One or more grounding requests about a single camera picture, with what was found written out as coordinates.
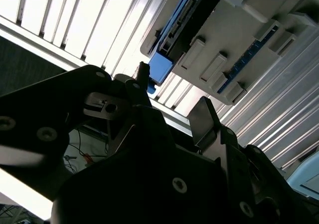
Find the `black cable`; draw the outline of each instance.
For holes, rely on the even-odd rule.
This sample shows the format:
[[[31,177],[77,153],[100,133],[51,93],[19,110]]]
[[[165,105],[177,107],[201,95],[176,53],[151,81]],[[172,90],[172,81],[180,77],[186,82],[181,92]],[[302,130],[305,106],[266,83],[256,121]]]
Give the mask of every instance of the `black cable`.
[[[79,133],[79,147],[76,147],[76,146],[74,146],[74,145],[72,145],[72,144],[69,144],[69,145],[71,145],[72,147],[74,147],[74,148],[76,148],[77,150],[79,150],[79,154],[81,155],[81,156],[83,156],[83,157],[87,157],[87,156],[90,156],[90,157],[100,157],[100,158],[106,158],[107,156],[101,156],[101,155],[86,155],[85,153],[83,153],[82,151],[81,151],[81,134],[80,134],[80,131],[78,130],[78,133]]]
[[[72,169],[72,172],[73,172],[74,174],[76,174],[76,171],[75,171],[75,170],[74,170],[74,168],[72,167],[72,165],[71,165],[70,161],[69,161],[69,160],[67,160],[67,162],[70,164],[70,168]]]
[[[101,155],[90,155],[90,154],[85,154],[83,153],[78,147],[74,146],[73,144],[69,144],[70,146],[72,146],[73,148],[76,148],[77,150],[79,150],[79,153],[81,156],[83,157],[100,157],[100,158],[106,158],[106,156],[101,156]]]

